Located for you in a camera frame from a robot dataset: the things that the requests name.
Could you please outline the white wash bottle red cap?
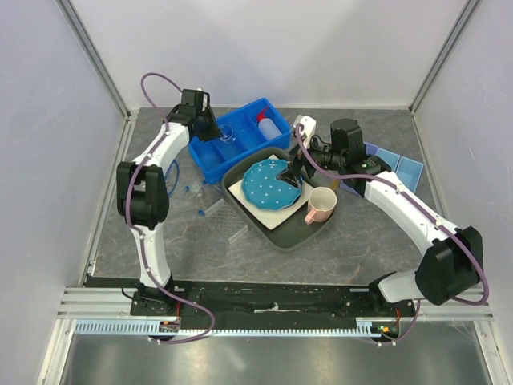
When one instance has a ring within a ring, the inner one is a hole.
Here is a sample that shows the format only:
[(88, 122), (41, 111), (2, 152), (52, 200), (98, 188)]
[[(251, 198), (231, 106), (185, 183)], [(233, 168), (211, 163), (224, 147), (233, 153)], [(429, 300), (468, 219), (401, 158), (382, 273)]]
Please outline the white wash bottle red cap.
[(266, 112), (268, 107), (262, 109), (256, 116), (258, 128), (266, 140), (272, 140), (281, 134), (279, 128), (272, 119), (270, 119)]

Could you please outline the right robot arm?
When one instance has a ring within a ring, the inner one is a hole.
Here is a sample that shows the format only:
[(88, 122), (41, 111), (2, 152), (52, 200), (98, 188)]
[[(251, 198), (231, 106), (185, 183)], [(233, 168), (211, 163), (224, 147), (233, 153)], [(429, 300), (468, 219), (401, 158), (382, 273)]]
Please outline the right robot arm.
[(455, 300), (481, 306), (490, 295), (483, 271), (483, 239), (472, 226), (458, 227), (436, 213), (402, 183), (379, 156), (366, 153), (362, 129), (353, 119), (330, 125), (331, 141), (315, 133), (314, 118), (299, 115), (293, 125), (297, 145), (290, 151), (280, 179), (298, 186), (300, 175), (316, 172), (341, 180), (376, 205), (416, 245), (422, 255), (417, 269), (393, 272), (374, 281), (367, 306), (376, 315), (388, 314), (396, 302), (426, 299), (433, 305)]

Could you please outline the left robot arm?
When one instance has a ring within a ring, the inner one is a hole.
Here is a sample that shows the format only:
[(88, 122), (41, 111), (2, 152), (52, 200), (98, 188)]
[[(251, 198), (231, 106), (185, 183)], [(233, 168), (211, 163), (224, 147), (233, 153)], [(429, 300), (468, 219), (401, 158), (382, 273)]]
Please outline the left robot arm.
[(168, 266), (163, 223), (169, 211), (164, 173), (191, 139), (209, 141), (220, 136), (210, 106), (210, 95), (184, 89), (181, 101), (164, 118), (160, 131), (134, 160), (116, 169), (116, 204), (135, 239), (140, 263), (139, 283), (132, 297), (131, 314), (172, 314), (178, 300)]

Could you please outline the glass beaker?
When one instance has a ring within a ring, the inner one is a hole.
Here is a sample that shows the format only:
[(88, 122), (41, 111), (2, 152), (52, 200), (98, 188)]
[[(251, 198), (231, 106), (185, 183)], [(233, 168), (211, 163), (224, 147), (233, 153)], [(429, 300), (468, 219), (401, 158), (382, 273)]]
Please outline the glass beaker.
[(234, 142), (235, 134), (229, 124), (220, 124), (218, 128), (220, 129), (220, 141), (227, 144)]

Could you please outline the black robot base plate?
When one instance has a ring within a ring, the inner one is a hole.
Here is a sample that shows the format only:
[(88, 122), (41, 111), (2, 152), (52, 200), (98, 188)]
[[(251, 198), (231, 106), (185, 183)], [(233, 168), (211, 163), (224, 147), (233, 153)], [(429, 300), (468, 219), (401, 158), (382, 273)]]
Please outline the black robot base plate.
[(375, 285), (316, 286), (177, 281), (185, 303), (172, 314), (187, 326), (352, 326), (358, 318), (396, 320), (414, 315), (411, 300), (389, 304)]

